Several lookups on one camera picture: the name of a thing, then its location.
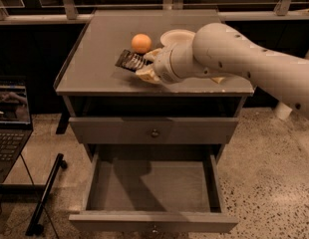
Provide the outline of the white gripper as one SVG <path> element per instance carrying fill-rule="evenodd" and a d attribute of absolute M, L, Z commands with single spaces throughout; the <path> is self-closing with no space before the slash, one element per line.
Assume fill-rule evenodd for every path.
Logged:
<path fill-rule="evenodd" d="M 208 69 L 194 57 L 191 42 L 173 43 L 162 49 L 157 48 L 144 54 L 144 58 L 154 62 L 136 70 L 136 75 L 144 82 L 159 84 L 180 83 L 189 78 L 207 78 Z"/>

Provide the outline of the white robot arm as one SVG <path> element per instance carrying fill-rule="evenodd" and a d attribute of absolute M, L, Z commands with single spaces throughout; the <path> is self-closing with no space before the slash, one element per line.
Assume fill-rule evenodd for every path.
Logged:
<path fill-rule="evenodd" d="M 236 75 L 309 120 L 309 60 L 263 48 L 237 30 L 210 23 L 192 38 L 163 47 L 137 70 L 152 84 Z"/>

